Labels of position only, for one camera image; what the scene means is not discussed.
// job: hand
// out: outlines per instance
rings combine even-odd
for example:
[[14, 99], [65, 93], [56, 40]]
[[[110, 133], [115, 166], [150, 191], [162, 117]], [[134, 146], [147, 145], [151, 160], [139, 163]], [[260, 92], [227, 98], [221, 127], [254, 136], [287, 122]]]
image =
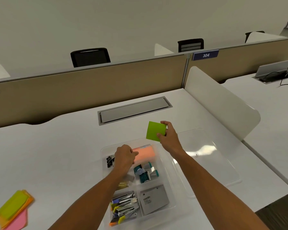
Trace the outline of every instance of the hand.
[[178, 135], [173, 128], [171, 122], [161, 121], [161, 123], [167, 125], [167, 129], [165, 130], [165, 136], [157, 133], [158, 138], [160, 139], [160, 143], [162, 147], [168, 151], [174, 159], [180, 158], [180, 156], [186, 155], [186, 152], [183, 150]]
[[138, 152], [133, 152], [129, 145], [124, 144], [122, 147], [118, 147], [115, 152], [113, 171], [122, 177], [125, 176], [134, 164], [134, 158], [138, 154]]

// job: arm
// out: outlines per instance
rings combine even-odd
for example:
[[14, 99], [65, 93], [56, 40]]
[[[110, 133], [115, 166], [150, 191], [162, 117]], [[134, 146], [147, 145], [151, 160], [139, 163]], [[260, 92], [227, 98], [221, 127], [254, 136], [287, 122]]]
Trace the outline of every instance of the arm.
[[166, 121], [161, 121], [161, 123], [166, 124], [168, 129], [165, 136], [158, 133], [160, 142], [180, 165], [213, 228], [215, 230], [268, 230], [267, 226], [245, 203], [182, 149], [172, 124]]
[[138, 152], [133, 152], [128, 145], [118, 147], [111, 173], [76, 200], [49, 230], [97, 229], [119, 182], [129, 171], [136, 155]]

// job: office chair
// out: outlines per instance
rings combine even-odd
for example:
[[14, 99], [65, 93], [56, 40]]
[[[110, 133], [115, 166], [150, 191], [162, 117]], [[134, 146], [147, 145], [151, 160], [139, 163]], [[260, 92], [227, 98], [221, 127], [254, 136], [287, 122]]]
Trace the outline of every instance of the office chair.
[[104, 47], [73, 51], [70, 56], [75, 68], [111, 62], [108, 50]]
[[204, 49], [204, 40], [194, 38], [178, 41], [178, 52]]
[[250, 34], [251, 34], [252, 32], [245, 33], [246, 38], [245, 38], [245, 42], [244, 42], [244, 43], [246, 43], [246, 41], [248, 40], [248, 37], [250, 36]]

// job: forearm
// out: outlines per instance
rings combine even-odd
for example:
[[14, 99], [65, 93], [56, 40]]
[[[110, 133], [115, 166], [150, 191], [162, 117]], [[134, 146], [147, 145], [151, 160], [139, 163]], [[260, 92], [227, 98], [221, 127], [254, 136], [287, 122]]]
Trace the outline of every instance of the forearm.
[[188, 154], [181, 154], [177, 162], [215, 230], [268, 230], [247, 205]]
[[49, 230], [98, 229], [121, 179], [120, 173], [112, 171], [75, 201]]

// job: left hand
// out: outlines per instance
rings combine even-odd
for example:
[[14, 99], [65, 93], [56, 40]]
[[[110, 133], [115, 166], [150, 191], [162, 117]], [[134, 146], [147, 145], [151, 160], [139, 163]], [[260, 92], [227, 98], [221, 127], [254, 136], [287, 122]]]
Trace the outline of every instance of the left hand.
[[118, 147], [115, 152], [113, 171], [120, 174], [122, 177], [125, 176], [132, 164], [134, 164], [134, 158], [138, 154], [138, 152], [133, 152], [129, 145], [124, 144], [122, 147]]

